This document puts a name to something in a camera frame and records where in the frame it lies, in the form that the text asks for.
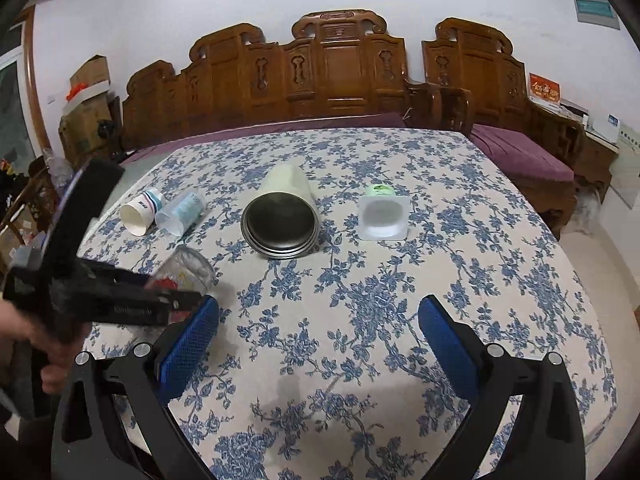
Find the person's left hand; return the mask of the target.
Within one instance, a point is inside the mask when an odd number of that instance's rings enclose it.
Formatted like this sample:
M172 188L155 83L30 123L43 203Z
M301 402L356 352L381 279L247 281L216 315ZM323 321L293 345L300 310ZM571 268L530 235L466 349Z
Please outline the person's left hand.
M75 356L81 352L92 325L84 324L79 336L70 344L62 344L54 338L36 319L17 310L9 301L1 300L1 370L6 370L11 362L13 350L18 342L26 342L43 351L49 364L40 372L42 391L60 394L64 382L70 374Z

